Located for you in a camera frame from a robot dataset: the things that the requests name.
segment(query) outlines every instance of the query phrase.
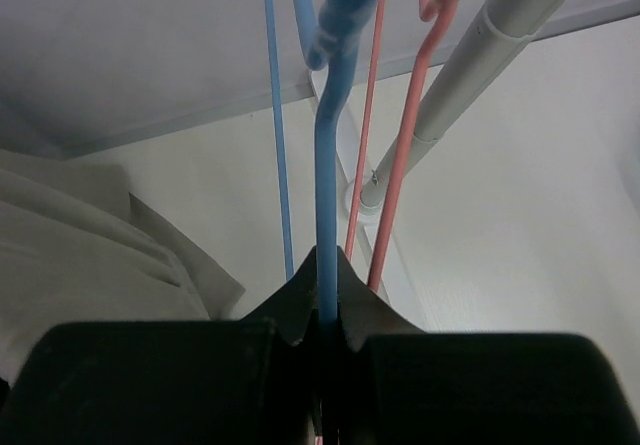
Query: gray pipe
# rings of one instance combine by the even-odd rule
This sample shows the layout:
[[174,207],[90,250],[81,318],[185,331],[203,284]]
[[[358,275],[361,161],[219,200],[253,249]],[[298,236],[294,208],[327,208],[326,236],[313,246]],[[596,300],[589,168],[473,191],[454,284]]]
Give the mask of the gray pipe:
[[[405,174],[534,39],[565,0],[487,0],[420,102]],[[396,142],[360,195],[363,213],[384,199]]]

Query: black object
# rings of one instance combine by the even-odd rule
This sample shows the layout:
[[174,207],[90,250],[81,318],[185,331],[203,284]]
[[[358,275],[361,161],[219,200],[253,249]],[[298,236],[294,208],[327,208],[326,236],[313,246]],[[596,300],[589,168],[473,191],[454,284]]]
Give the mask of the black object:
[[[425,334],[339,254],[341,344],[325,363],[315,253],[240,322],[56,327],[0,414],[0,443],[640,443],[587,339]],[[320,401],[323,424],[320,423]]]

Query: white strip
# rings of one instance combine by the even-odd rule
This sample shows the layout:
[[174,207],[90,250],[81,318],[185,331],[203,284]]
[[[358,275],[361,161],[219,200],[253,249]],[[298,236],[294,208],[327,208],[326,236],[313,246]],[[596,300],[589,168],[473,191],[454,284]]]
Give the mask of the white strip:
[[[326,69],[319,72],[311,72],[311,86],[313,88],[316,99],[320,97],[327,81]],[[342,171],[347,179],[347,183],[351,183],[355,178],[356,165],[358,162],[358,147],[360,144],[360,135],[353,116],[349,109],[349,104],[344,108],[340,119],[338,120],[337,131],[337,155]],[[365,170],[371,170],[369,161],[365,161]],[[341,206],[342,200],[338,200],[338,207]],[[360,242],[360,248],[367,261],[371,265],[371,251],[375,245],[377,224],[366,225],[358,224],[361,230],[356,232],[356,237]],[[415,326],[426,329],[425,317],[420,307],[420,299],[416,294],[407,270],[402,263],[396,240],[391,235],[387,257],[382,272],[382,283],[380,285],[387,296],[389,303],[393,309],[402,315],[405,319],[413,323]]]

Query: red cable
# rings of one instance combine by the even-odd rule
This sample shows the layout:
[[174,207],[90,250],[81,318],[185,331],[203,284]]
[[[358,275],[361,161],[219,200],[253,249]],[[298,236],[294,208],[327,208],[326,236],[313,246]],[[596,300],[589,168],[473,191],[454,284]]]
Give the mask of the red cable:
[[369,64],[369,77],[367,79],[367,96],[364,102],[364,116],[362,118],[362,131],[360,132],[360,147],[358,149],[358,165],[353,182],[353,196],[351,197],[351,211],[349,212],[349,227],[347,228],[347,241],[344,246],[345,255],[351,260],[353,254],[353,242],[356,237],[358,224],[358,209],[360,207],[360,193],[362,192],[362,180],[364,176],[364,162],[367,156],[367,140],[369,138],[369,124],[371,122],[371,106],[373,104],[373,91],[376,86],[376,73],[378,70],[378,56],[380,55],[380,39],[382,37],[382,22],[384,20],[385,0],[378,0],[376,9],[376,22],[373,29],[373,47],[371,49],[371,62]]
[[411,139],[418,116],[422,87],[427,76],[429,62],[433,52],[451,25],[457,6],[458,0],[420,0],[420,17],[424,19],[437,14],[437,19],[418,51],[418,56],[411,72],[407,98],[402,112],[402,121],[400,122],[400,131],[396,141],[396,153],[393,157],[389,186],[385,194],[380,227],[376,236],[376,244],[367,281],[369,288],[375,292],[380,287],[384,258],[391,238],[393,218],[398,207],[398,197],[409,158]]

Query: white cable duct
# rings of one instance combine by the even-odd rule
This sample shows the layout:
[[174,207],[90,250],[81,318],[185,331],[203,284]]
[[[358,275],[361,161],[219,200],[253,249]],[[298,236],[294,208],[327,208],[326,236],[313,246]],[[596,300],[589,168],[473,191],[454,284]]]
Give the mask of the white cable duct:
[[[534,39],[565,0],[487,0],[420,102],[405,173]],[[361,213],[376,213],[389,183],[395,141],[363,187]]]

